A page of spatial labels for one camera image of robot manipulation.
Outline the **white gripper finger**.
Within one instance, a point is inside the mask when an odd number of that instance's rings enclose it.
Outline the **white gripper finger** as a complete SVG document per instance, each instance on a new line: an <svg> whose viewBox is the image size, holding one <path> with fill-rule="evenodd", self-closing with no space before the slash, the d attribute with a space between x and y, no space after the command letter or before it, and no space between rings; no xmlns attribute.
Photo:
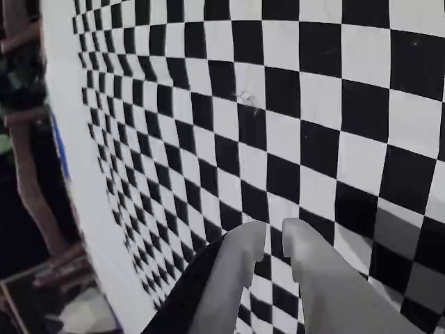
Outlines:
<svg viewBox="0 0 445 334"><path fill-rule="evenodd" d="M283 254L300 286L306 333L416 333L310 224L282 223Z"/></svg>

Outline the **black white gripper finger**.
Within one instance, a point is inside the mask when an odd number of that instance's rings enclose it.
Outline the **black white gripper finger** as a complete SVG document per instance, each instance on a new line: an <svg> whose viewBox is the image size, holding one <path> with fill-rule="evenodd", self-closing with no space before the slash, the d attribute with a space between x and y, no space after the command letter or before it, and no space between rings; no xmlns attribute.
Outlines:
<svg viewBox="0 0 445 334"><path fill-rule="evenodd" d="M145 333L233 333L243 289L262 261L266 224L244 223L201 250Z"/></svg>

